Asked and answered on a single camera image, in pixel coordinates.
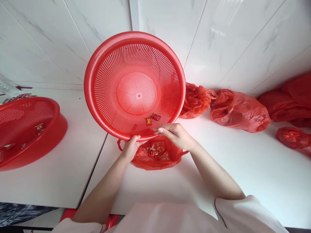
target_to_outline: person's left hand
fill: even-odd
[[[128,142],[125,142],[123,151],[120,156],[126,158],[128,162],[132,161],[138,147],[146,142],[137,142],[138,139],[140,139],[140,135],[135,135]]]

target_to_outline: red plastic bag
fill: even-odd
[[[220,90],[212,103],[211,120],[250,133],[263,131],[271,123],[267,109],[258,100],[228,89]]]
[[[203,86],[197,87],[195,84],[186,83],[186,97],[179,118],[198,117],[210,107],[211,100],[216,98],[217,94],[214,91],[207,90]]]
[[[276,132],[277,139],[287,147],[311,158],[311,135],[294,127],[282,127]]]
[[[282,90],[262,94],[273,121],[288,121],[296,127],[311,127],[311,74],[288,82]]]
[[[159,135],[142,144],[131,163],[138,167],[149,170],[161,170],[174,167],[180,163],[181,157],[188,151],[176,147],[171,140],[163,135]]]
[[[269,91],[258,99],[275,122],[288,121],[296,127],[311,127],[311,108],[299,106],[286,92]]]
[[[288,82],[282,91],[288,93],[298,106],[311,108],[311,74]]]

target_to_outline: hand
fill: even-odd
[[[138,139],[140,139],[140,135],[135,135],[128,142],[125,142],[120,157],[124,157],[126,160],[128,160],[128,162],[131,162],[136,154],[138,147],[145,143],[145,141],[137,142]]]
[[[161,135],[166,136],[175,146],[184,150],[191,151],[198,143],[180,123],[163,124],[154,128],[153,131],[155,131],[155,134],[160,133]]]

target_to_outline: red plastic colander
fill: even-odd
[[[84,93],[97,123],[111,135],[139,141],[152,128],[173,123],[182,109],[186,81],[173,50],[144,32],[123,32],[103,42],[86,68]],[[161,116],[147,125],[153,113]]]
[[[52,99],[31,97],[0,105],[0,172],[38,160],[66,131],[67,121]]]

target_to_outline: white tile wall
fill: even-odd
[[[284,0],[209,0],[185,66],[186,80],[214,89]]]
[[[109,37],[132,30],[127,0],[65,0],[65,2],[91,54]]]
[[[249,93],[310,46],[310,10],[309,0],[286,0],[218,88]]]
[[[205,2],[206,0],[139,1],[140,30],[166,42],[184,66]]]
[[[257,96],[311,70],[308,0],[131,1],[139,29],[175,51],[188,82]],[[17,84],[82,90],[95,49],[132,29],[127,0],[0,2],[0,76]]]
[[[258,96],[265,91],[282,86],[284,81],[297,75],[311,71],[311,45],[283,65],[273,75],[255,87],[251,93]]]
[[[91,57],[64,0],[1,0],[73,84],[82,84]]]
[[[70,83],[1,3],[0,22],[0,73],[4,79]]]

